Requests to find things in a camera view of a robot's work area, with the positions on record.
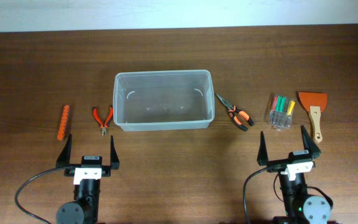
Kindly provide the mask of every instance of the white wall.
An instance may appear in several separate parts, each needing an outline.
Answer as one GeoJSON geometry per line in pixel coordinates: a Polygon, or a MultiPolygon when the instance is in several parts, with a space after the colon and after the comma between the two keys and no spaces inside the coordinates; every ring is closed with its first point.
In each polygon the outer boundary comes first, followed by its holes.
{"type": "Polygon", "coordinates": [[[358,0],[0,0],[0,32],[358,23],[358,0]]]}

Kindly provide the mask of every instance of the pliers handle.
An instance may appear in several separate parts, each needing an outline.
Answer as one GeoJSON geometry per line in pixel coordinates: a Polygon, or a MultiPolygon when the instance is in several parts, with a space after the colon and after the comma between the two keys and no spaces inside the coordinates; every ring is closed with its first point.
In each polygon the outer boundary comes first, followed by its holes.
{"type": "Polygon", "coordinates": [[[242,109],[233,106],[233,109],[228,110],[227,111],[229,113],[229,116],[231,118],[231,120],[233,121],[233,123],[241,130],[243,131],[247,131],[248,128],[245,127],[240,121],[239,119],[235,116],[234,113],[239,114],[240,116],[242,116],[246,121],[248,121],[249,125],[253,126],[254,125],[254,121],[251,119],[251,117],[242,109]]]}
{"type": "Polygon", "coordinates": [[[110,120],[112,118],[112,106],[110,106],[110,112],[109,115],[107,116],[105,122],[103,123],[99,116],[98,116],[98,109],[97,108],[93,108],[93,117],[94,119],[100,124],[100,128],[102,129],[102,135],[106,135],[107,134],[107,129],[108,129],[108,125],[110,123],[110,120]]]}

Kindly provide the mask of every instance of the clear plastic container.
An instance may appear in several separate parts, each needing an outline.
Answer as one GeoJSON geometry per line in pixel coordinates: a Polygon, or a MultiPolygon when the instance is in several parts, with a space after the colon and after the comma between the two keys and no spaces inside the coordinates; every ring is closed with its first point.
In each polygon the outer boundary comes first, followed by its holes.
{"type": "Polygon", "coordinates": [[[207,70],[119,73],[112,102],[124,131],[207,128],[215,115],[207,70]]]}
{"type": "Polygon", "coordinates": [[[282,128],[290,128],[294,106],[294,99],[275,95],[272,101],[272,109],[270,110],[270,124],[272,124],[278,131],[282,128]]]}

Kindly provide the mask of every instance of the orange scraper blade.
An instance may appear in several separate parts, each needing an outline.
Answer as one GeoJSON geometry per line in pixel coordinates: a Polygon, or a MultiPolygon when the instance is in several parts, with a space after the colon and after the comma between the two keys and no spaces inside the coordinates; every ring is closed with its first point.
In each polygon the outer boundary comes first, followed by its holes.
{"type": "Polygon", "coordinates": [[[307,93],[299,92],[299,99],[305,110],[310,111],[310,106],[319,106],[320,111],[323,112],[327,105],[327,93],[307,93]]]}

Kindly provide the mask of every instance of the white bracket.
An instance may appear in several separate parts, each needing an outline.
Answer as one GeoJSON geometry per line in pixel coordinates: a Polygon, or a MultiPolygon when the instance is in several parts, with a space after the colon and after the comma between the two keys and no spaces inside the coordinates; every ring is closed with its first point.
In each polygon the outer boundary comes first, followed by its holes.
{"type": "Polygon", "coordinates": [[[296,174],[310,172],[313,162],[301,162],[297,164],[287,164],[285,171],[281,171],[282,175],[288,175],[288,180],[294,181],[296,174]]]}
{"type": "Polygon", "coordinates": [[[75,168],[74,184],[80,184],[83,179],[99,180],[102,178],[102,168],[75,168]]]}

